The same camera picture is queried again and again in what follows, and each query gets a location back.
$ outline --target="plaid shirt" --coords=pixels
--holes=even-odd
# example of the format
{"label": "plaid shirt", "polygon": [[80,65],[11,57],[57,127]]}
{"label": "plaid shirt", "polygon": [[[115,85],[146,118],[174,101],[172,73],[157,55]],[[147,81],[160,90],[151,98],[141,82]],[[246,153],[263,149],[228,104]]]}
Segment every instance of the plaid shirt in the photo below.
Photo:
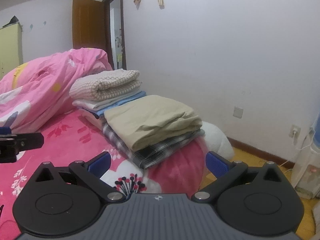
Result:
{"label": "plaid shirt", "polygon": [[125,153],[134,164],[141,169],[147,169],[156,165],[174,154],[177,150],[187,145],[194,138],[204,135],[204,131],[199,129],[194,132],[188,132],[179,136],[168,138],[162,142],[148,146],[142,150],[132,152],[124,141],[114,132],[108,123],[102,130],[109,141],[116,146],[118,151]]}

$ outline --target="pink bedspread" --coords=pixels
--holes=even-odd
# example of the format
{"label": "pink bedspread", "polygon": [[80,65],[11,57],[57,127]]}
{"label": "pink bedspread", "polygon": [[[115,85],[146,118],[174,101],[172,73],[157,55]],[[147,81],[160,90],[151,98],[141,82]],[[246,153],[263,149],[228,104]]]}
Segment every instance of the pink bedspread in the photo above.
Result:
{"label": "pink bedspread", "polygon": [[137,174],[144,193],[187,193],[197,191],[204,170],[207,152],[202,138],[193,140],[174,155],[143,171],[110,145],[102,132],[81,116],[79,110],[52,118],[41,129],[44,145],[41,149],[20,152],[16,163],[0,164],[0,240],[13,240],[20,231],[12,215],[12,205],[24,185],[41,162],[51,161],[55,166],[67,166],[75,160],[88,161],[107,150],[112,157],[109,171],[102,180],[113,187],[116,181],[125,183]]}
{"label": "pink bedspread", "polygon": [[51,117],[73,108],[76,79],[112,70],[102,49],[71,49],[24,63],[0,81],[0,126],[35,132]]}

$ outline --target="gray gripper base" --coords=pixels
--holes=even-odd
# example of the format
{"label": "gray gripper base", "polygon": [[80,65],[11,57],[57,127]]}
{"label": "gray gripper base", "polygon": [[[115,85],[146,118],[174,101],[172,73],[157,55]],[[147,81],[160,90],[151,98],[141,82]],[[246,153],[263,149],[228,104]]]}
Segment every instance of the gray gripper base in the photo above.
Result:
{"label": "gray gripper base", "polygon": [[[43,238],[23,234],[17,240]],[[289,233],[250,236],[224,223],[208,204],[185,194],[133,194],[121,204],[108,205],[101,217],[82,232],[56,240],[300,240]]]}

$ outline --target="baseboard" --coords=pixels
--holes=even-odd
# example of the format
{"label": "baseboard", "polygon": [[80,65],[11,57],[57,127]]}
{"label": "baseboard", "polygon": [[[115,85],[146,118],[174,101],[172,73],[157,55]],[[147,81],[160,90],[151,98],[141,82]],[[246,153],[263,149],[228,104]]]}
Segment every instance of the baseboard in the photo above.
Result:
{"label": "baseboard", "polygon": [[[239,150],[248,152],[248,153],[255,155],[259,158],[262,158],[264,160],[275,162],[278,165],[281,165],[282,163],[286,162],[286,160],[281,157],[278,157],[278,156],[273,155],[271,153],[259,150],[249,144],[237,141],[237,140],[229,138],[229,137],[228,137],[228,140],[231,143],[232,147],[235,147]],[[285,167],[287,169],[292,169],[293,166],[294,166],[293,162],[287,162],[286,164],[283,165],[283,167]]]}

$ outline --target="folded blue shirt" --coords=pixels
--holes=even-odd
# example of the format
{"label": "folded blue shirt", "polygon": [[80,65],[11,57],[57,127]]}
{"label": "folded blue shirt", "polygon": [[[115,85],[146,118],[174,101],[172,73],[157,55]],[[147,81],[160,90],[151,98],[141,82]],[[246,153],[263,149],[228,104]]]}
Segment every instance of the folded blue shirt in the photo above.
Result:
{"label": "folded blue shirt", "polygon": [[146,95],[147,93],[145,91],[141,91],[140,93],[136,94],[136,95],[133,95],[131,97],[128,97],[128,98],[124,98],[124,99],[121,99],[119,100],[118,102],[115,102],[114,104],[112,104],[111,106],[106,106],[105,108],[103,109],[100,109],[98,111],[93,111],[93,110],[89,110],[89,109],[86,109],[85,107],[79,107],[79,108],[83,108],[87,111],[89,111],[90,113],[92,113],[97,119],[99,119],[100,116],[103,115],[104,111],[108,110],[108,109],[111,109],[111,108],[114,108],[116,106],[122,106],[124,105],[125,103],[128,103],[128,102],[131,102],[133,100],[136,100],[138,98],[142,98]]}

